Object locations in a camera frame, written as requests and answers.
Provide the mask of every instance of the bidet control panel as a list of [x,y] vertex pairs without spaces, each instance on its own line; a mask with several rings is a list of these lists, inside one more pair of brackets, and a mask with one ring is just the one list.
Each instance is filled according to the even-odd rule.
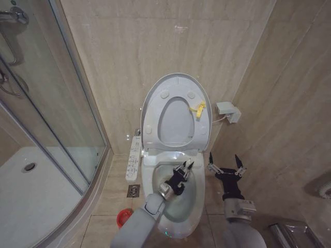
[[135,182],[137,179],[140,155],[141,155],[141,136],[139,131],[136,132],[132,138],[129,161],[125,174],[125,179],[127,180],[127,182]]

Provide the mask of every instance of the white cable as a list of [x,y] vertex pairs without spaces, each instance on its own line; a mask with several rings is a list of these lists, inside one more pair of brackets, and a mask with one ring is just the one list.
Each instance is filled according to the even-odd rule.
[[222,118],[218,119],[218,120],[214,120],[213,123],[216,123],[218,121],[224,120],[225,118],[229,117],[229,115],[224,115]]

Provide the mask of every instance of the beige tile floor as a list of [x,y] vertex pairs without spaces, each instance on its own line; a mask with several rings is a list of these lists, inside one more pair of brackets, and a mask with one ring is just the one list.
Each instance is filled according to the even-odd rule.
[[[136,182],[141,185],[140,197],[126,197],[127,162],[128,155],[113,157],[112,167],[96,208],[66,248],[110,247],[110,242],[118,231],[116,225],[118,212],[125,208],[134,210],[145,202],[140,171]],[[156,228],[144,247],[223,247],[222,232],[225,219],[222,214],[222,187],[220,182],[211,176],[212,174],[206,172],[205,209],[196,230],[188,238],[176,240],[161,234]]]

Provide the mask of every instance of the shower door frame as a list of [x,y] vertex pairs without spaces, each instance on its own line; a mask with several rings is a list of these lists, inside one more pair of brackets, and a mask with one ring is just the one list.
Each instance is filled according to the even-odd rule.
[[67,218],[58,225],[57,228],[55,228],[49,235],[44,237],[42,240],[39,240],[33,247],[46,247],[48,245],[53,246],[54,243],[56,243],[57,240],[59,240],[59,237],[61,237],[59,243],[62,242],[63,239],[64,240],[67,239],[66,235],[69,232],[71,232],[73,229],[73,227],[71,227],[72,224],[74,222],[81,222],[81,219],[83,218],[82,215],[86,215],[87,212],[92,211],[90,210],[90,208],[93,204],[95,204],[95,200],[101,194],[102,185],[106,181],[108,169],[110,167],[110,163],[106,163],[106,161],[111,160],[114,154],[109,139],[107,137],[106,130],[102,123],[102,119],[98,111],[95,98],[90,88],[83,64],[81,62],[76,44],[71,34],[60,0],[48,0],[48,2],[44,2],[43,4],[49,4],[49,8],[51,8],[53,11],[53,15],[57,21],[57,25],[61,32],[62,38],[67,47],[68,54],[73,62],[74,68],[76,70],[76,74],[79,78],[80,84],[83,88],[88,104],[91,108],[93,117],[98,126],[102,139],[105,143],[105,149],[99,160],[93,178],[89,183],[88,189],[82,195],[82,198],[79,201],[79,203],[67,216]]

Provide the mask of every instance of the toilet lid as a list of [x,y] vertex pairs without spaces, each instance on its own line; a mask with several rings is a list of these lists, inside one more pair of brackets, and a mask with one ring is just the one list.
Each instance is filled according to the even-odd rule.
[[[201,117],[199,104],[206,103]],[[212,127],[212,109],[202,86],[191,76],[173,73],[162,77],[149,91],[141,114],[144,150],[204,150]]]

